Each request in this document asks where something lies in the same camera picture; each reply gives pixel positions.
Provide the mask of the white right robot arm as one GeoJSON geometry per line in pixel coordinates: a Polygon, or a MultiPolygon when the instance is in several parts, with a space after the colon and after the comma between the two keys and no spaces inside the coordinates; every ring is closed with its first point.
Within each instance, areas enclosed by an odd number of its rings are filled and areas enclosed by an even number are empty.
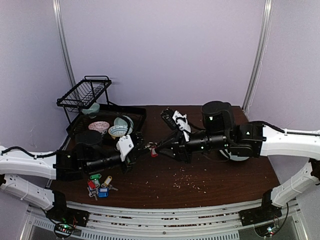
{"type": "Polygon", "coordinates": [[[173,130],[168,139],[151,148],[152,155],[163,154],[176,161],[189,163],[193,153],[218,150],[228,159],[294,156],[307,158],[307,163],[290,179],[265,192],[256,210],[259,220],[268,220],[276,208],[320,183],[320,132],[288,130],[265,121],[235,122],[228,102],[210,101],[201,107],[203,128],[192,132],[187,115],[169,108],[162,119],[173,130]]]}

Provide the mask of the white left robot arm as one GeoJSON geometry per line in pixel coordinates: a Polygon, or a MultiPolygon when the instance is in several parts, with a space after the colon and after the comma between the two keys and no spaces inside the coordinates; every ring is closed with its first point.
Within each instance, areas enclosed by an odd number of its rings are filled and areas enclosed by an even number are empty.
{"type": "Polygon", "coordinates": [[[61,222],[67,222],[72,218],[72,211],[67,207],[63,193],[38,187],[19,176],[72,182],[118,166],[126,172],[148,150],[140,132],[119,137],[115,148],[106,149],[103,136],[97,130],[77,134],[71,150],[58,149],[41,154],[19,146],[1,147],[0,189],[53,214],[61,222]]]}

